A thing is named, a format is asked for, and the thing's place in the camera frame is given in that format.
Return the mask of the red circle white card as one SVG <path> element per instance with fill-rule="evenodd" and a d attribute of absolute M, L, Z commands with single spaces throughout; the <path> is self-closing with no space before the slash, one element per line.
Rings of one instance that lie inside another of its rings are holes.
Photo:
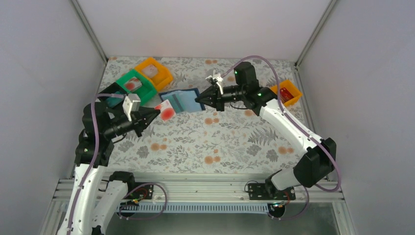
<path fill-rule="evenodd" d="M 169 100 L 161 102 L 155 107 L 155 109 L 160 111 L 159 117 L 162 121 L 169 121 L 176 115 L 176 112 Z"/>

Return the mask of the blue leather card holder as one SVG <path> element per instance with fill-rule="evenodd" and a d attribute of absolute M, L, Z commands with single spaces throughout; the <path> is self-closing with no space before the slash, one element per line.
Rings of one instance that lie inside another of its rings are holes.
<path fill-rule="evenodd" d="M 172 90 L 159 93 L 162 101 L 168 100 L 176 113 L 188 112 L 194 113 L 204 111 L 204 104 L 195 101 L 200 95 L 197 88 Z"/>

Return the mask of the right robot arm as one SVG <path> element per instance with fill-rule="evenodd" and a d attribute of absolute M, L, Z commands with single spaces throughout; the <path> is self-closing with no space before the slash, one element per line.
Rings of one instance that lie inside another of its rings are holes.
<path fill-rule="evenodd" d="M 233 71 L 236 85 L 224 87 L 221 74 L 213 74 L 206 78 L 211 86 L 200 93 L 195 101 L 217 111 L 223 111 L 226 103 L 241 101 L 297 148 L 302 158 L 293 168 L 269 176 L 265 180 L 269 191 L 296 186 L 310 188 L 336 169 L 337 146 L 333 139 L 324 140 L 309 130 L 281 103 L 279 95 L 270 88 L 260 86 L 250 62 L 236 64 Z"/>

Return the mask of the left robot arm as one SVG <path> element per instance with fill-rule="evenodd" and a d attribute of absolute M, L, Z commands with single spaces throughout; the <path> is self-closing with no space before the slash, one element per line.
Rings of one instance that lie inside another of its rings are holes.
<path fill-rule="evenodd" d="M 58 234 L 105 234 L 110 217 L 120 201 L 138 196 L 138 190 L 148 185 L 138 185 L 131 172 L 116 171 L 110 176 L 104 195 L 96 202 L 115 146 L 113 139 L 129 132 L 140 137 L 159 114 L 159 110 L 147 107 L 138 107 L 125 114 L 103 102 L 94 102 L 84 108 L 84 129 L 75 150 L 73 189 L 68 212 Z"/>

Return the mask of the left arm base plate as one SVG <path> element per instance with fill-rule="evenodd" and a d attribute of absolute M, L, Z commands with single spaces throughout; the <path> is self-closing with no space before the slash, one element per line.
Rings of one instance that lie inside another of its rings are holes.
<path fill-rule="evenodd" d="M 150 200 L 153 197 L 153 191 L 154 191 L 154 184 L 148 184 L 141 186 L 136 189 L 139 185 L 142 185 L 142 182 L 135 183 L 135 185 L 132 187 L 134 189 L 132 192 L 129 192 L 124 199 L 128 200 Z"/>

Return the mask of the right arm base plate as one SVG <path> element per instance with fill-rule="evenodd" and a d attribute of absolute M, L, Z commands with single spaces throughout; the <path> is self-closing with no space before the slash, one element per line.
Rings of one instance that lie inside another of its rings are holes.
<path fill-rule="evenodd" d="M 250 200 L 287 201 L 296 199 L 296 194 L 293 187 L 287 188 L 285 190 L 277 190 L 273 185 L 268 185 L 265 183 L 248 183 L 246 186 L 246 191 L 248 192 Z"/>

